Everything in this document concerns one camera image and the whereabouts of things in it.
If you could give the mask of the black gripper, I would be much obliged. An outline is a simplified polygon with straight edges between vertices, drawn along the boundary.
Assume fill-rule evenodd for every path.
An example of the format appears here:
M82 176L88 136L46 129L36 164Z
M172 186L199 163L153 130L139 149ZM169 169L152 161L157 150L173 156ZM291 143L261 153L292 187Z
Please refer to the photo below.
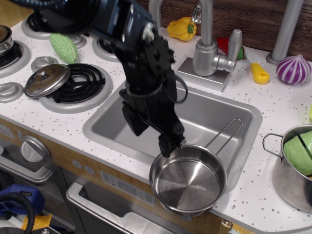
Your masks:
M131 131L140 136L148 127L157 130L164 157L169 157L184 142L184 127L175 113L176 82L181 79L171 65L171 60L152 65L122 62L126 83L119 93L124 99L122 112Z

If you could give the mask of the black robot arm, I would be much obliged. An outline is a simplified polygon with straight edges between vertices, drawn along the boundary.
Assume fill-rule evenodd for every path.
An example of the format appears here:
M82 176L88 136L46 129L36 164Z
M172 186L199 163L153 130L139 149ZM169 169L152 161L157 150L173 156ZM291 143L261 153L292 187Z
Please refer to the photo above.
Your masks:
M159 35L149 12L134 0L20 0L39 11L63 35L89 34L109 44L121 62L126 87L120 91L123 115L135 135L148 127L160 133L160 151L168 157L184 141L175 113L174 53Z

